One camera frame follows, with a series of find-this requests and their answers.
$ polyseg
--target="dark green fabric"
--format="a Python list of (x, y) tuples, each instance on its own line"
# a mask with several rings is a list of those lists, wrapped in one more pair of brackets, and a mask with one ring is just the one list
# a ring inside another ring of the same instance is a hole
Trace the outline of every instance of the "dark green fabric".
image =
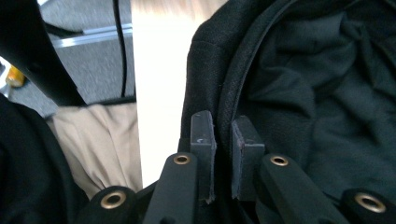
[(365, 188), (395, 203), (396, 61), (359, 20), (360, 4), (273, 27), (240, 113), (269, 151), (293, 157), (325, 193), (341, 199), (346, 189)]
[(195, 33), (187, 60), (181, 138), (190, 138), (191, 116), (218, 114), (219, 98), (230, 61), (250, 24), (274, 0), (230, 0)]

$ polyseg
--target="black wire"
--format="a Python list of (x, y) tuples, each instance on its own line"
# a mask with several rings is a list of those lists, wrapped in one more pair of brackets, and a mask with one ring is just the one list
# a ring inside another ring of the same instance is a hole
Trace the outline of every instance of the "black wire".
[(124, 38), (123, 38), (123, 32), (122, 32), (122, 27), (121, 27), (119, 0), (113, 0), (113, 11), (114, 11), (114, 19), (116, 21), (117, 35), (119, 36), (120, 49), (121, 49), (121, 58), (122, 58), (121, 97), (125, 97), (126, 76), (127, 76), (127, 66), (126, 65), (127, 64), (126, 64), (125, 41), (124, 41)]
[(73, 35), (82, 35), (82, 31), (71, 31), (71, 30), (66, 30), (64, 28), (54, 26), (52, 24), (49, 24), (47, 22), (44, 22), (44, 26), (47, 29), (47, 32), (52, 34), (52, 35), (57, 35), (60, 38), (67, 38)]

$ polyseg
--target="beige fabric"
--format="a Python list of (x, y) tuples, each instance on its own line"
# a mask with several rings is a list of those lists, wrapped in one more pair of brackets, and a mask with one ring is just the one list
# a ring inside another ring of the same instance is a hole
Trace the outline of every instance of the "beige fabric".
[(90, 199), (115, 185), (142, 189), (136, 104), (60, 107), (48, 124)]

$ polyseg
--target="floor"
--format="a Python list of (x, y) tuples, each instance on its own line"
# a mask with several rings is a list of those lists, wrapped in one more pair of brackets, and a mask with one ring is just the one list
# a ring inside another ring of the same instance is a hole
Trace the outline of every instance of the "floor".
[[(44, 21), (70, 30), (87, 30), (115, 25), (111, 0), (49, 0), (41, 7)], [(120, 0), (122, 23), (131, 23), (130, 0)], [(128, 60), (127, 95), (134, 92), (132, 38), (125, 38)], [(121, 59), (117, 39), (56, 49), (78, 91), (87, 103), (120, 97)], [(42, 116), (56, 111), (56, 104), (32, 82), (10, 94), (11, 101), (27, 105)]]

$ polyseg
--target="black fabric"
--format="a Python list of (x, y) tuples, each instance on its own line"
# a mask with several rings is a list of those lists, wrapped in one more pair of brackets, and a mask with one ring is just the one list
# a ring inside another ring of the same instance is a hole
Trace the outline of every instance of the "black fabric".
[(225, 74), (240, 41), (255, 18), (273, 1), (230, 0), (194, 35), (187, 61), (187, 84), (181, 138), (190, 138), (191, 116), (209, 110), (217, 115)]
[(50, 128), (3, 95), (0, 114), (0, 223), (73, 223), (88, 199)]
[[(337, 199), (366, 188), (396, 202), (396, 60), (385, 48), (396, 35), (373, 25), (395, 14), (377, 2), (279, 22), (261, 45), (239, 105), (269, 151), (294, 158)], [(376, 15), (370, 29), (388, 32), (380, 42), (359, 20), (368, 10)]]
[[(395, 1), (277, 0), (230, 33), (236, 6), (258, 4), (237, 2), (193, 39), (181, 136), (209, 110), (231, 157), (230, 124), (247, 115), (269, 151), (292, 157), (332, 198), (366, 188), (395, 202)], [(224, 33), (237, 36), (232, 47), (217, 44)]]

